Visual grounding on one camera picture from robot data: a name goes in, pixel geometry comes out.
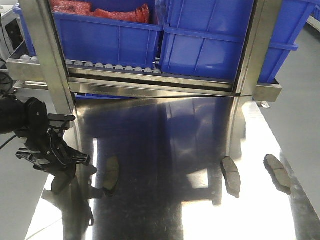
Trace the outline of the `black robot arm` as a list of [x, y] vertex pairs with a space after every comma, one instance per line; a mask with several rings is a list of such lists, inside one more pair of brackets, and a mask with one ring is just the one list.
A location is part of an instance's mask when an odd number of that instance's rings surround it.
[[0, 100], [0, 133], [14, 133], [23, 147], [16, 152], [37, 171], [54, 176], [51, 190], [58, 195], [76, 177], [76, 166], [84, 165], [90, 175], [97, 168], [90, 164], [91, 157], [70, 146], [64, 140], [64, 131], [70, 129], [74, 115], [47, 112], [47, 106], [32, 97], [21, 101], [5, 96]]

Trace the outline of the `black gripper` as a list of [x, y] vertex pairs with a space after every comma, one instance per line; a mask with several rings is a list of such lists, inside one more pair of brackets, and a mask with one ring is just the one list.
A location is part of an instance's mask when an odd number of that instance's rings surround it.
[[60, 194], [64, 188], [70, 185], [75, 177], [75, 169], [78, 184], [83, 193], [89, 193], [92, 187], [92, 177], [98, 169], [89, 164], [91, 158], [65, 142], [64, 131], [70, 128], [70, 123], [76, 117], [65, 114], [48, 114], [44, 102], [35, 97], [28, 99], [24, 104], [24, 126], [15, 130], [18, 138], [25, 139], [24, 145], [30, 152], [28, 158], [37, 170], [52, 173], [54, 178], [51, 183], [53, 194]]

